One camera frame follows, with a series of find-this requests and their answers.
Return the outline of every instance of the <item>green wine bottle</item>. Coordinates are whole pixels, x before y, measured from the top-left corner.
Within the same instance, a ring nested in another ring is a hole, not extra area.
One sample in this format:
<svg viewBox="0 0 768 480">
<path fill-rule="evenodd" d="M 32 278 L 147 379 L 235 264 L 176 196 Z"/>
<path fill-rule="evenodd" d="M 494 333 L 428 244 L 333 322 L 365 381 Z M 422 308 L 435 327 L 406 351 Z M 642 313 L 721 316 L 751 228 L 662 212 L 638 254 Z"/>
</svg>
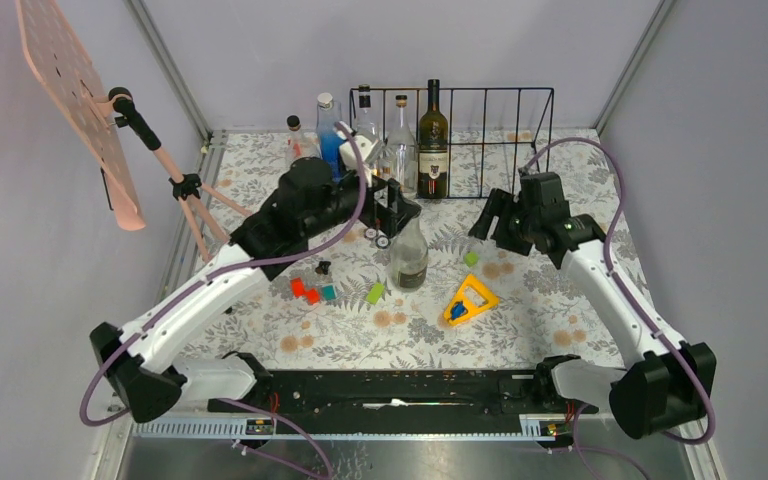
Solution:
<svg viewBox="0 0 768 480">
<path fill-rule="evenodd" d="M 421 198 L 449 194 L 449 122 L 440 113 L 440 80 L 428 81 L 428 111 L 419 119 L 419 184 Z"/>
</svg>

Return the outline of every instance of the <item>wall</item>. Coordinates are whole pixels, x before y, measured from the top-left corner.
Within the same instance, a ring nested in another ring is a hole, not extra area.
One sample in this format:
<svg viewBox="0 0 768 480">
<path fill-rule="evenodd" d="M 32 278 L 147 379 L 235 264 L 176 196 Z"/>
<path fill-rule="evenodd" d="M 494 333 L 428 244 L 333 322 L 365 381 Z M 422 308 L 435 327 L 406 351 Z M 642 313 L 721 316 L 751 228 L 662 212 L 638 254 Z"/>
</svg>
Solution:
<svg viewBox="0 0 768 480">
<path fill-rule="evenodd" d="M 130 87 L 193 167 L 196 134 L 123 3 L 60 3 L 106 86 Z M 148 226 L 116 226 L 98 166 L 25 63 L 17 22 L 0 1 L 0 479 L 74 480 L 97 435 L 77 413 L 97 368 L 87 336 L 152 305 L 179 213 L 153 156 L 122 132 Z"/>
<path fill-rule="evenodd" d="M 359 83 L 424 86 L 431 77 L 444 87 L 553 86 L 556 125 L 592 125 L 658 0 L 146 4 L 208 123 L 262 129 L 286 128 L 291 114 L 312 126 L 323 91 L 345 102 Z M 540 100 L 523 99 L 529 118 Z M 456 124 L 480 120 L 479 98 L 455 101 L 465 102 Z"/>
<path fill-rule="evenodd" d="M 768 478 L 768 2 L 678 2 L 604 142 L 653 299 L 718 358 L 730 480 Z"/>
</svg>

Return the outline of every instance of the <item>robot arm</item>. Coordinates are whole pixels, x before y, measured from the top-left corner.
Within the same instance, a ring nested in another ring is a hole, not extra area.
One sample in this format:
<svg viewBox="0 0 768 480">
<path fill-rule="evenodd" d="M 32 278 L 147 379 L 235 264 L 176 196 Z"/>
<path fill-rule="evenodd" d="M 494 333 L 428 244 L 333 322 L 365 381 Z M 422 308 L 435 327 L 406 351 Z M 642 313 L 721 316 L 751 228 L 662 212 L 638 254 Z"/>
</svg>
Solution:
<svg viewBox="0 0 768 480">
<path fill-rule="evenodd" d="M 356 132 L 354 137 L 363 158 L 356 159 L 350 148 L 343 148 L 347 165 L 366 162 L 380 151 L 374 137 Z M 360 220 L 394 236 L 419 214 L 420 207 L 401 196 L 398 182 L 371 180 Z M 261 208 L 231 233 L 230 241 L 187 283 L 121 329 L 102 323 L 92 331 L 90 341 L 99 364 L 126 348 L 105 376 L 135 421 L 151 421 L 179 401 L 242 398 L 248 393 L 262 371 L 256 361 L 237 356 L 194 360 L 178 353 L 222 312 L 241 298 L 265 290 L 293 262 L 257 268 L 241 268 L 242 264 L 306 252 L 309 239 L 352 217 L 360 183 L 356 171 L 335 183 L 331 168 L 321 159 L 297 160 Z M 384 188 L 387 205 L 373 198 L 375 191 Z"/>
<path fill-rule="evenodd" d="M 470 236 L 492 238 L 500 248 L 528 255 L 532 247 L 546 254 L 590 301 L 622 355 L 625 370 L 592 365 L 574 355 L 552 357 L 538 365 L 543 395 L 577 399 L 611 411 L 632 438 L 641 438 L 699 419 L 703 402 L 688 376 L 660 341 L 666 337 L 694 369 L 710 395 L 716 359 L 704 343 L 690 345 L 668 325 L 619 265 L 605 263 L 605 233 L 589 215 L 571 216 L 557 174 L 520 171 L 521 190 L 494 189 Z M 615 280 L 629 290 L 622 292 Z M 629 302 L 629 296 L 653 319 L 653 332 Z"/>
</svg>

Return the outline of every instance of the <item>black bottle cap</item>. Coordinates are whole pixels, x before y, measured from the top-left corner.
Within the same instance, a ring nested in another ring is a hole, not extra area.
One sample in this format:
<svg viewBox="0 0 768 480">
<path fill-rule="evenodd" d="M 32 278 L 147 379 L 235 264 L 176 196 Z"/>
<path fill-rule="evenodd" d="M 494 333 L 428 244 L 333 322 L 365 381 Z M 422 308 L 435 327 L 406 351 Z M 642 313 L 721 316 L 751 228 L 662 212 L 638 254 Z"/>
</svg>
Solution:
<svg viewBox="0 0 768 480">
<path fill-rule="evenodd" d="M 298 129 L 301 124 L 302 122 L 299 121 L 299 117 L 295 115 L 287 117 L 287 126 L 290 127 L 290 130 Z"/>
</svg>

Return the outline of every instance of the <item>floral tablecloth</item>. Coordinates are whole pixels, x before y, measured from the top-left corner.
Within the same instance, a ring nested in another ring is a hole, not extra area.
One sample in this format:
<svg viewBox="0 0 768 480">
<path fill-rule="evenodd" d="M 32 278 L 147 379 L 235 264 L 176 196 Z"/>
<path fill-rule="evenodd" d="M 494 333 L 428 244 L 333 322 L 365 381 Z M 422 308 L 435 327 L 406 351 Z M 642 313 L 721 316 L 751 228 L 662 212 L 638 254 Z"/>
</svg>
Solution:
<svg viewBox="0 0 768 480">
<path fill-rule="evenodd" d="M 478 135 L 458 133 L 455 139 L 475 141 Z M 491 132 L 487 141 L 511 136 Z M 567 136 L 598 139 L 595 131 L 581 129 L 556 129 L 553 138 Z M 545 142 L 546 138 L 538 137 L 538 148 Z M 286 144 L 287 135 L 282 133 L 230 135 L 218 190 L 256 210 L 283 172 Z M 481 147 L 456 147 L 452 155 L 451 194 L 477 193 Z M 484 156 L 484 194 L 494 186 L 510 189 L 513 147 L 488 146 Z M 530 156 L 530 148 L 521 146 L 518 165 Z M 618 200 L 603 156 L 584 144 L 565 144 L 552 149 L 551 170 L 561 175 L 573 214 L 590 213 L 607 229 Z M 467 236 L 483 200 L 420 203 L 421 228 L 430 251 L 427 280 L 418 291 L 405 294 L 392 287 L 386 274 L 388 250 L 366 240 L 365 227 L 358 224 L 331 249 L 292 265 L 266 293 L 241 299 L 232 315 L 217 319 L 184 353 L 216 357 L 230 350 L 250 352 L 266 368 L 522 368 L 565 353 L 601 365 L 621 365 L 616 345 L 588 301 L 548 258 L 518 256 L 497 249 L 491 241 Z M 229 231 L 242 221 L 219 202 L 211 202 L 210 211 Z M 323 234 L 312 244 L 335 232 Z M 614 239 L 620 264 L 648 295 L 624 221 Z M 480 257 L 472 268 L 463 261 L 469 251 Z M 314 272 L 320 260 L 333 263 L 330 275 Z M 442 321 L 443 309 L 470 272 L 501 301 L 493 310 L 449 327 Z M 293 297 L 290 279 L 294 277 L 301 277 L 309 288 L 334 285 L 339 297 L 311 306 L 304 298 Z M 365 297 L 376 282 L 387 289 L 376 305 L 370 305 Z"/>
</svg>

